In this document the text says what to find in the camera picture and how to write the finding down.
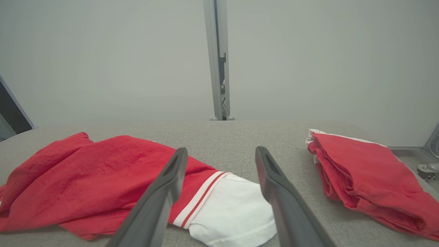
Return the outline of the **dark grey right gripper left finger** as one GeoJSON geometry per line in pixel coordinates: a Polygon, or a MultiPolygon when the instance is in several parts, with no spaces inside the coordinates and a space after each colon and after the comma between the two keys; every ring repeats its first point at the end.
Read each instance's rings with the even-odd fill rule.
{"type": "Polygon", "coordinates": [[[177,149],[106,247],[161,247],[171,207],[182,191],[188,152],[177,149]]]}

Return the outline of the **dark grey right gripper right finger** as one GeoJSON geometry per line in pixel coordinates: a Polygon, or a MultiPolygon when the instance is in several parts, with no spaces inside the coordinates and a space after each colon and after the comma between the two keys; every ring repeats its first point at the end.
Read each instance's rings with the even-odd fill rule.
{"type": "Polygon", "coordinates": [[[255,163],[262,195],[272,207],[280,247],[335,247],[266,147],[256,147],[255,163]]]}

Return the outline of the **red shirt with white trim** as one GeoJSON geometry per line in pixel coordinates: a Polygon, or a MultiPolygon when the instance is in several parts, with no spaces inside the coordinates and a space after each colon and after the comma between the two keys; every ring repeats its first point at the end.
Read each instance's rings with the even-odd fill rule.
{"type": "MultiPolygon", "coordinates": [[[[84,240],[113,235],[175,149],[131,136],[84,133],[49,144],[0,187],[0,232],[59,225],[84,240]]],[[[276,234],[259,184],[188,157],[168,223],[209,247],[258,247],[276,234]]]]}

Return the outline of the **red shorts with white waistband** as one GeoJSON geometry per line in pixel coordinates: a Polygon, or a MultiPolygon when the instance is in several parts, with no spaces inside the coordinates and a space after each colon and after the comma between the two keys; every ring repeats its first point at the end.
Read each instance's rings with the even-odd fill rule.
{"type": "Polygon", "coordinates": [[[309,129],[305,140],[328,199],[402,233],[439,242],[439,201],[379,143],[309,129]]]}

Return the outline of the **grey double partition post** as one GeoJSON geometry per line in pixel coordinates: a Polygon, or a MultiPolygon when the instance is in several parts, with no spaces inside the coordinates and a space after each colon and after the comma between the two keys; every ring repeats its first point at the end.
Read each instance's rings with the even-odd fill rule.
{"type": "Polygon", "coordinates": [[[226,3],[226,0],[203,0],[214,105],[212,121],[235,120],[230,109],[226,3]]]}

